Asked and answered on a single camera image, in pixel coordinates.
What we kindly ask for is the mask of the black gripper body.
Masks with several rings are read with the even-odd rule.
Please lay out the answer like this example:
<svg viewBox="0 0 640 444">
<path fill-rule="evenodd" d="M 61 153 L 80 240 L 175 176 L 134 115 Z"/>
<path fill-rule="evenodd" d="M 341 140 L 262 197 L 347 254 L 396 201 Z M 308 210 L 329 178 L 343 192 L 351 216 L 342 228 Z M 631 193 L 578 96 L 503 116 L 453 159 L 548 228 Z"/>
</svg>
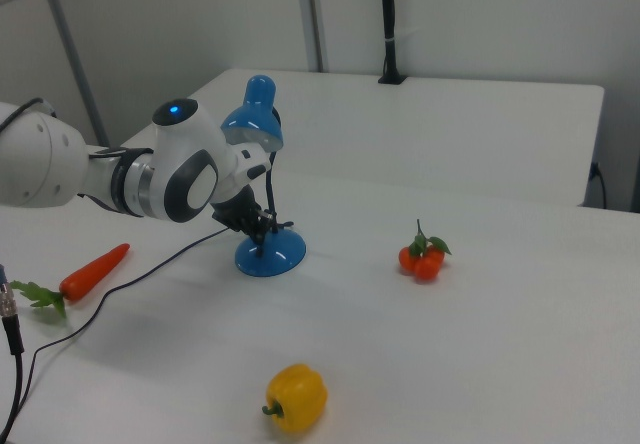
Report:
<svg viewBox="0 0 640 444">
<path fill-rule="evenodd" d="M 248 236 L 261 233 L 260 212 L 252 189 L 241 189 L 233 198 L 213 203 L 213 218 L 236 232 Z"/>
</svg>

